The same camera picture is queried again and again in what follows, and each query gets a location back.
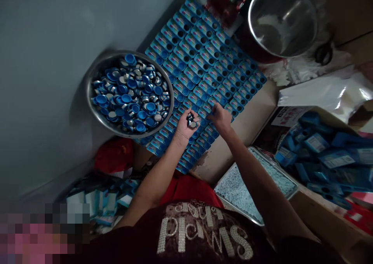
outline arrangement of blue boxes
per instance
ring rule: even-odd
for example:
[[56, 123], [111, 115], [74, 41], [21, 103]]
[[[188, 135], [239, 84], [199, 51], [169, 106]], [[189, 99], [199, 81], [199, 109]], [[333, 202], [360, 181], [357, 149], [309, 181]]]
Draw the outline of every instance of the arrangement of blue boxes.
[[177, 165], [187, 173], [219, 136], [206, 116], [220, 103], [234, 118], [267, 81], [251, 60], [199, 3], [186, 0], [167, 22], [145, 54], [162, 64], [174, 91], [168, 123], [153, 136], [138, 139], [157, 156], [167, 149], [182, 113], [192, 108], [200, 127]]
[[350, 192], [373, 191], [373, 140], [323, 125], [306, 112], [281, 143], [275, 159], [310, 190], [350, 209]]

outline stainless steel bowl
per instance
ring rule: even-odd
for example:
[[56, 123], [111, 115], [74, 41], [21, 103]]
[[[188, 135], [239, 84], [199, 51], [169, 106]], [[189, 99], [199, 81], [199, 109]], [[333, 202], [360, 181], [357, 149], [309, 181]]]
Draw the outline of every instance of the stainless steel bowl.
[[310, 0], [252, 0], [248, 21], [256, 42], [277, 57], [304, 53], [317, 35], [316, 8]]
[[91, 99], [96, 96], [96, 93], [94, 92], [93, 86], [92, 86], [92, 81], [93, 80], [99, 80], [102, 76], [102, 73], [104, 72], [105, 69], [111, 68], [111, 67], [118, 67], [119, 65], [119, 58], [124, 57], [126, 54], [133, 54], [136, 58], [139, 58], [143, 60], [144, 62], [151, 63], [155, 66], [158, 72], [161, 73], [163, 79], [167, 82], [168, 88], [170, 89], [170, 100], [171, 100], [171, 105], [169, 107], [169, 112], [172, 112], [174, 108], [174, 92], [172, 90], [172, 84], [170, 82], [170, 79], [168, 78], [168, 75], [166, 72], [162, 69], [161, 66], [159, 66], [154, 60], [151, 60], [148, 56], [138, 53], [138, 52], [133, 52], [129, 50], [117, 50], [117, 51], [111, 51], [108, 53], [105, 53], [101, 56], [99, 56], [90, 66], [88, 71], [85, 74], [84, 77], [84, 85], [85, 85], [85, 94], [86, 94], [86, 99], [88, 102], [88, 106], [90, 110], [92, 111], [93, 115], [95, 118], [107, 129], [112, 131], [114, 134], [124, 137], [124, 138], [144, 138], [148, 137], [157, 131], [159, 131], [170, 119], [171, 113], [167, 114], [167, 117], [165, 120], [160, 123], [157, 127], [152, 128], [146, 133], [143, 134], [129, 134], [123, 131], [120, 128], [118, 128], [117, 123], [112, 123], [106, 119], [106, 117], [101, 114], [100, 112], [97, 111], [96, 107], [92, 104]]

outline stainless steel pot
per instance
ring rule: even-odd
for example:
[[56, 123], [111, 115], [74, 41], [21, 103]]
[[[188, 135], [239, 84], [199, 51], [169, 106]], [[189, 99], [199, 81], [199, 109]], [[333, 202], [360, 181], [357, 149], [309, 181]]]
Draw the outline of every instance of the stainless steel pot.
[[316, 35], [316, 8], [310, 0], [251, 0], [239, 39], [253, 59], [274, 63], [306, 52]]

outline wall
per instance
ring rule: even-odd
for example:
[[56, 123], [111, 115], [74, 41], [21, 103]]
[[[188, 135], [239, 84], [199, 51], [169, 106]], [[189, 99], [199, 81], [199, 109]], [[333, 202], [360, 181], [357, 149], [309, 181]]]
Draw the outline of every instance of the wall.
[[112, 135], [80, 83], [105, 49], [144, 51], [184, 0], [0, 0], [0, 198], [52, 199]]

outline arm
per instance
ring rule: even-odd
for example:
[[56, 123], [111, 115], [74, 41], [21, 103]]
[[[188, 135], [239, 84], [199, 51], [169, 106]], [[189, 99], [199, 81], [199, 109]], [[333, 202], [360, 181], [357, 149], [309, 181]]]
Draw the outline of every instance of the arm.
[[215, 103], [213, 113], [208, 118], [213, 121], [232, 152], [242, 180], [262, 215], [265, 227], [274, 243], [278, 244], [287, 236], [300, 236], [317, 241], [272, 178], [234, 132], [230, 126], [232, 119], [230, 113], [218, 103]]
[[197, 113], [192, 111], [192, 109], [188, 109], [183, 113], [171, 144], [142, 181], [127, 212], [114, 229], [123, 226], [134, 226], [143, 214], [149, 209], [158, 206], [159, 201], [171, 182], [175, 168], [188, 145], [189, 138], [198, 128], [198, 126], [194, 129], [187, 127], [187, 115], [189, 113], [192, 113], [194, 121], [199, 121]]

